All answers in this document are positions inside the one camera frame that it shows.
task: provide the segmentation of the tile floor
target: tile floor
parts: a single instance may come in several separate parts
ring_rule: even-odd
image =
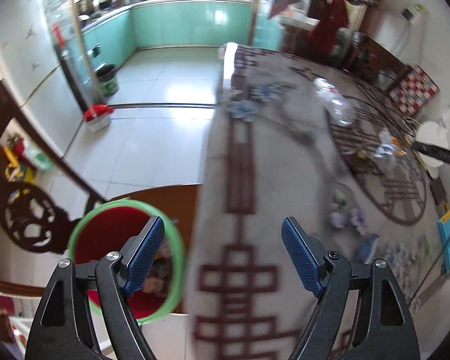
[[[215,103],[220,75],[215,48],[142,51],[118,72],[120,91],[111,104]],[[147,107],[117,109],[110,126],[90,133],[84,125],[65,160],[107,199],[131,191],[200,183],[203,155],[214,109]],[[71,219],[83,215],[86,195],[60,171],[40,174],[37,183]],[[45,286],[62,256],[37,254],[32,284]],[[193,360],[187,316],[169,315],[142,327],[158,359]],[[107,339],[94,316],[99,341]]]
[[[117,73],[109,104],[214,104],[222,63],[215,47],[174,47],[135,53]]]

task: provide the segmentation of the chair backrest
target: chair backrest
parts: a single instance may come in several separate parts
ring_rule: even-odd
[[[24,132],[63,173],[89,194],[85,213],[96,203],[106,200],[77,175],[43,140],[27,120],[0,81],[0,138],[15,119]],[[62,254],[76,221],[70,221],[65,210],[57,207],[41,188],[27,182],[9,182],[0,171],[0,225],[8,237],[24,250]]]
[[[364,50],[367,55],[364,59],[359,59]],[[404,64],[368,35],[351,52],[343,68],[372,85],[377,83],[378,76],[393,74],[395,77],[391,77],[382,88],[385,93],[392,90],[412,70],[411,66]]]

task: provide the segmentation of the refrigerator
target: refrigerator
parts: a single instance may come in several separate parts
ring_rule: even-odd
[[[56,56],[42,0],[0,0],[0,79],[38,133],[63,156],[82,112]]]

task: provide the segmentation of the green bucket rim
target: green bucket rim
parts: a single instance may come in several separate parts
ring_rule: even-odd
[[[85,226],[99,213],[115,207],[132,207],[141,210],[150,216],[157,215],[163,219],[163,222],[165,224],[165,236],[167,237],[170,245],[172,269],[174,272],[172,283],[170,285],[170,292],[168,293],[168,296],[166,297],[165,301],[162,303],[162,305],[158,308],[157,311],[155,311],[152,315],[149,315],[148,317],[137,319],[137,322],[140,325],[145,325],[146,323],[158,321],[166,317],[169,313],[171,313],[175,309],[175,307],[177,307],[177,305],[180,303],[180,300],[182,298],[182,288],[185,271],[185,251],[180,232],[173,224],[173,222],[170,220],[170,218],[166,216],[158,208],[153,207],[152,205],[144,202],[139,202],[138,200],[124,198],[116,200],[114,202],[102,204],[101,206],[95,208],[94,210],[91,210],[77,223],[77,226],[75,226],[75,228],[73,229],[73,232],[70,236],[70,239],[68,240],[67,245],[68,258],[70,258],[73,262],[75,261],[75,246],[77,244],[79,235],[85,228]],[[90,308],[94,312],[96,312],[99,315],[102,315],[102,309],[100,307],[98,307],[91,300],[89,300],[89,303]]]

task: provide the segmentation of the dining table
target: dining table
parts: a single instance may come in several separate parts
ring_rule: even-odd
[[[236,43],[219,53],[223,77],[184,292],[195,358],[289,358],[317,304],[281,239],[293,216],[327,251],[387,261],[426,359],[450,330],[450,273],[428,177],[393,104],[347,72],[293,55]],[[346,99],[353,123],[325,109],[317,79]],[[387,174],[371,160],[383,131],[403,149]],[[357,163],[359,152],[368,161]],[[330,358],[349,347],[357,292]]]

